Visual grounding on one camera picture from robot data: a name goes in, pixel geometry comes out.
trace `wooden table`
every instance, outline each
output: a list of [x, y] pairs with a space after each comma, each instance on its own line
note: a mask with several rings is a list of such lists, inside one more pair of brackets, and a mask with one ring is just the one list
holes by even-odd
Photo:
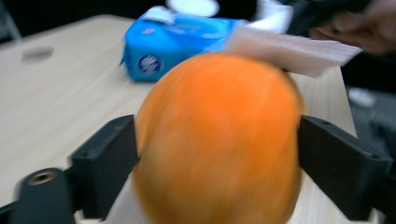
[[[26, 175], [67, 168], [105, 123], [137, 112], [152, 84], [133, 82], [120, 66], [132, 22], [98, 16], [0, 46], [0, 206]], [[318, 79], [292, 76], [311, 116], [356, 134], [339, 68]], [[290, 223], [349, 221], [307, 177]]]

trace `blue tissue pack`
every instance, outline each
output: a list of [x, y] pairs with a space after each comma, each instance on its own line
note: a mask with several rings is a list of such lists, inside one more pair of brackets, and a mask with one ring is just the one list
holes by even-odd
[[181, 13], [165, 21], [142, 16], [125, 34], [122, 61], [133, 80], [155, 82], [194, 55], [223, 50], [240, 22]]

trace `white round object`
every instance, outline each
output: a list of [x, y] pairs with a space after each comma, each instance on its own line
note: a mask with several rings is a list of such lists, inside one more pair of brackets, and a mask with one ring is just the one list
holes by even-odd
[[219, 12], [216, 0], [166, 0], [166, 5], [176, 12], [211, 17]]
[[360, 88], [351, 88], [347, 97], [352, 103], [364, 107], [372, 107], [376, 101], [372, 93]]

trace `round orange object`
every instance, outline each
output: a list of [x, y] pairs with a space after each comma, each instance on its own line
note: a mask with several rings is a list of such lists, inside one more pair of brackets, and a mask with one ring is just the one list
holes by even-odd
[[168, 72], [136, 116], [136, 195], [154, 223], [285, 223], [304, 105], [288, 75], [226, 53]]

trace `circular logo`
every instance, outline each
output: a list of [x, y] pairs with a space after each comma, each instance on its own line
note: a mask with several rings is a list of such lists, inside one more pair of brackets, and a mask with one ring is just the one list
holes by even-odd
[[163, 70], [163, 62], [154, 55], [145, 55], [137, 62], [140, 72], [145, 75], [151, 75]]

